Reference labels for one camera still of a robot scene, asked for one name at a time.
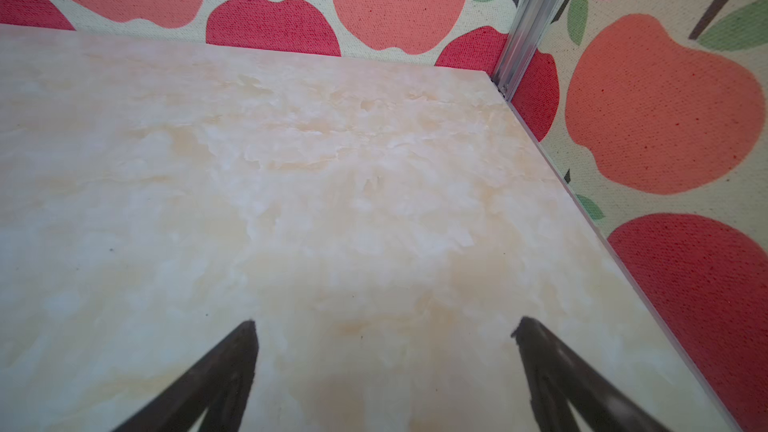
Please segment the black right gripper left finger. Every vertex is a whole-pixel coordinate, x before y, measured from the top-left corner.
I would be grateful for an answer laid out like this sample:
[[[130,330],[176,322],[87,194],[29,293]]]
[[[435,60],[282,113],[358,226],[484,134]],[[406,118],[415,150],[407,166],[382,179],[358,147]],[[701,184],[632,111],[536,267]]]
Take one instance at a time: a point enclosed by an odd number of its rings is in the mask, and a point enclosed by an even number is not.
[[[246,320],[153,400],[116,427],[118,431],[237,431],[253,385],[259,342]]]

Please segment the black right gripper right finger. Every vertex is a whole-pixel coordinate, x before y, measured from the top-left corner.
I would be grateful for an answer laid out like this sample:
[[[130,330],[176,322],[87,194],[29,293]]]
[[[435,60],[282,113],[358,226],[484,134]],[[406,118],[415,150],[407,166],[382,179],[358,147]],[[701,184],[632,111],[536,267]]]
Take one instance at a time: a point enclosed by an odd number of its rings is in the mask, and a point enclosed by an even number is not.
[[[524,316],[512,332],[542,431],[578,431],[581,417],[593,431],[665,431],[540,321]]]

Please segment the aluminium right rear corner post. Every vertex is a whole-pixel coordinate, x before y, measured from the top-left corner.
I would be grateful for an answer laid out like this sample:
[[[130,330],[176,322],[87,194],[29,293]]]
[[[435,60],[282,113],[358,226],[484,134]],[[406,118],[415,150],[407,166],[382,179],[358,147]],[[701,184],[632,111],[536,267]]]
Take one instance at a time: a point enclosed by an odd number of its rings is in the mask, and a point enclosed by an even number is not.
[[[508,104],[563,0],[520,0],[492,81]]]

